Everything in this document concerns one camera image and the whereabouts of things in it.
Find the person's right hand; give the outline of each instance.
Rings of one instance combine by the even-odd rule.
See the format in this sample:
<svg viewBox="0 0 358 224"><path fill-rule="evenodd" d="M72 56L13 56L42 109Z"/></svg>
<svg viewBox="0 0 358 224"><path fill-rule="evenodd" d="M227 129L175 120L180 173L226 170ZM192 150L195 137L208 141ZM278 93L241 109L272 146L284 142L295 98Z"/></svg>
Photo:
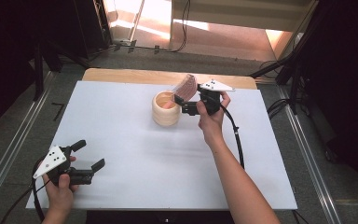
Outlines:
<svg viewBox="0 0 358 224"><path fill-rule="evenodd" d="M225 91L220 92L220 94L223 98L221 105L228 107L228 104L231 101L228 94ZM213 145L217 144L218 142L224 141L222 134L224 116L223 109L220 108L219 111L210 116L208 115L205 104L202 101L198 101L197 110L200 113L199 127L203 131L206 144L208 144L209 147L213 147Z"/></svg>

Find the pink object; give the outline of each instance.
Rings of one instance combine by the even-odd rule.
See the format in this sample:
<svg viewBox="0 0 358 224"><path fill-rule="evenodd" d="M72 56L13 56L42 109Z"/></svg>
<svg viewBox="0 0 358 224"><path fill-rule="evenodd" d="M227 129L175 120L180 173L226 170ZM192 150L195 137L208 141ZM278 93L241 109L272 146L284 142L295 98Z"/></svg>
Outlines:
<svg viewBox="0 0 358 224"><path fill-rule="evenodd" d="M173 89L173 94L182 98L185 102L189 101L197 92L197 80L191 74L187 74L185 79ZM162 108L168 109L174 104L174 95Z"/></svg>

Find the person's left hand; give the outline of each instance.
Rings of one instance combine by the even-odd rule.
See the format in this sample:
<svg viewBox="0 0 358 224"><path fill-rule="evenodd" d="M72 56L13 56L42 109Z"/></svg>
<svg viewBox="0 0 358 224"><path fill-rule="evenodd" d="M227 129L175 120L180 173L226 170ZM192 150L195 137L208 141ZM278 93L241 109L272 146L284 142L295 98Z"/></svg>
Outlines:
<svg viewBox="0 0 358 224"><path fill-rule="evenodd" d="M58 186L55 186L51 181L48 181L48 175L43 175L43 181L46 184L46 192L48 194L48 213L45 220L51 217L65 220L71 212L74 203L74 193L78 189L78 185L70 186L70 176L67 174L60 175Z"/></svg>

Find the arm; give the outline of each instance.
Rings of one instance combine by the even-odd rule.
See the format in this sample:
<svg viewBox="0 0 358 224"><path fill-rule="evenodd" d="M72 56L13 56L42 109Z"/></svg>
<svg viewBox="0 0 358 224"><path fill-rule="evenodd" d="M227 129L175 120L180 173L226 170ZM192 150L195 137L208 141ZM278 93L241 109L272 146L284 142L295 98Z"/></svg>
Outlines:
<svg viewBox="0 0 358 224"><path fill-rule="evenodd" d="M225 92L221 94L223 97L221 104L227 107L230 99ZM204 133L205 142L213 153L235 223L279 223L260 190L227 147L222 134L224 116L222 109L209 116L202 101L197 102L197 109L200 113L199 126Z"/></svg>

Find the aluminum rail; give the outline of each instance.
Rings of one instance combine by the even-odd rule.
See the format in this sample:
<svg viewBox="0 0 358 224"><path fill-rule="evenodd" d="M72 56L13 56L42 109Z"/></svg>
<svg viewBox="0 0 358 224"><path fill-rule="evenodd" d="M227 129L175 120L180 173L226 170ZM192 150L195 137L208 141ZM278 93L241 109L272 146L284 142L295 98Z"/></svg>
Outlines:
<svg viewBox="0 0 358 224"><path fill-rule="evenodd" d="M41 97L39 97L39 100L34 101L31 104L19 129L17 130L9 146L7 147L5 154L2 156L2 159L0 160L0 187L2 186L5 177L7 176L7 173L10 170L11 165L13 164L17 155L19 154L19 151L21 150L21 146L24 140L26 139L28 132L31 130L32 126L34 125L34 121L37 118L40 109L42 108L43 104L46 101L48 93L50 92L51 83L55 77L56 77L55 73L53 72L47 73L44 80L45 91L42 93Z"/></svg>

